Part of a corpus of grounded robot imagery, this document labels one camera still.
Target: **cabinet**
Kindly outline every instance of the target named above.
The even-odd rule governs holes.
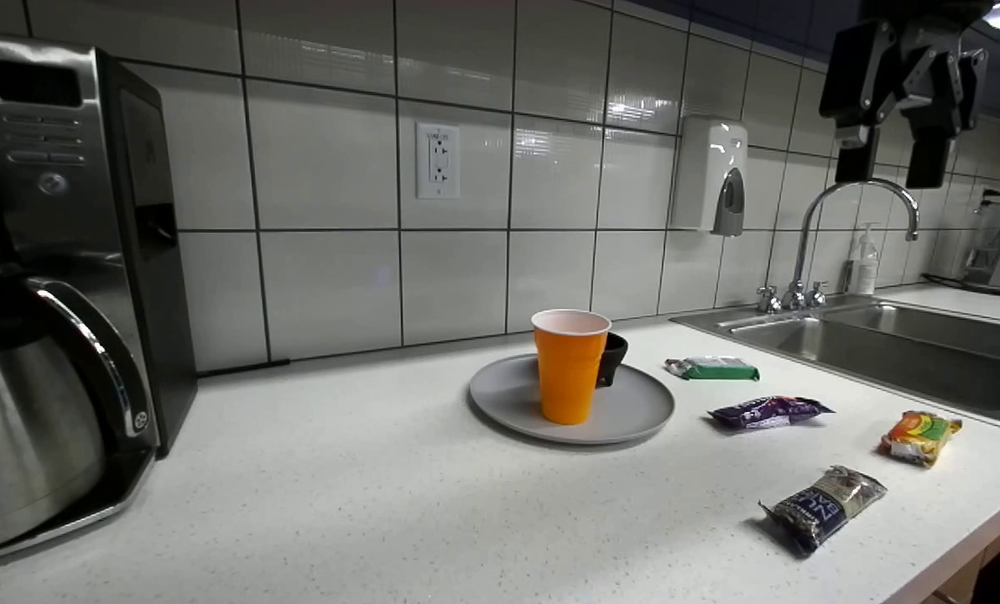
[[[917,574],[888,604],[971,604],[981,569],[1000,555],[1000,513]]]

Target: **plate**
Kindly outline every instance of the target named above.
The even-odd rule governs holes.
[[[674,413],[671,393],[647,372],[619,367],[593,397],[593,416],[556,427],[539,416],[536,356],[509,356],[471,380],[471,409],[492,428],[552,445],[629,445],[662,434]]]

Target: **soap dispenser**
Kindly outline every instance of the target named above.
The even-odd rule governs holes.
[[[707,234],[742,234],[744,218],[744,128],[728,121],[689,121],[671,226]]]

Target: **faucet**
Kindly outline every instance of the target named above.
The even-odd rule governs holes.
[[[920,214],[920,209],[917,209],[917,197],[901,186],[886,181],[886,179],[869,179],[869,181],[838,181],[838,186],[824,189],[823,196],[816,196],[816,200],[805,211],[802,239],[797,239],[797,258],[794,258],[794,279],[792,279],[792,284],[788,284],[788,291],[782,298],[786,310],[823,304],[824,295],[817,295],[817,289],[805,289],[802,284],[805,251],[807,251],[807,232],[813,232],[813,218],[824,204],[824,197],[831,197],[838,189],[848,189],[848,186],[877,186],[877,189],[888,191],[893,197],[898,197],[907,204],[907,214],[909,214],[907,243],[917,243],[917,214]]]

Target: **white countertop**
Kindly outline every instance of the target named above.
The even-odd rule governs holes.
[[[628,361],[657,377],[678,413],[616,453],[514,443],[465,409],[465,380],[531,339],[209,380],[142,499],[0,567],[0,604],[886,602],[1000,509],[994,427],[966,424],[917,470],[873,453],[917,398],[680,325],[625,333]],[[680,383],[662,372],[666,356],[742,356],[764,380]],[[742,436],[701,424],[768,393],[816,397],[836,416]],[[880,475],[888,495],[813,559],[753,527],[758,499],[836,464]]]

